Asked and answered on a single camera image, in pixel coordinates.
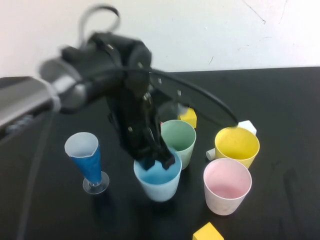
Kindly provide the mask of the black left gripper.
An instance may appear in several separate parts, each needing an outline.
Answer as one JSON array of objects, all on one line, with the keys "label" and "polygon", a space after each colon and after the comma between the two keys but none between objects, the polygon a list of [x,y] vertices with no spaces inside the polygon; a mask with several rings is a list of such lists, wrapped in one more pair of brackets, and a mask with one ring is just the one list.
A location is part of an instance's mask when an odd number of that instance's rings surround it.
[{"label": "black left gripper", "polygon": [[158,160],[168,170],[176,160],[161,137],[157,106],[149,92],[150,76],[126,76],[106,91],[110,121],[121,147],[134,159],[142,160],[147,171]]}]

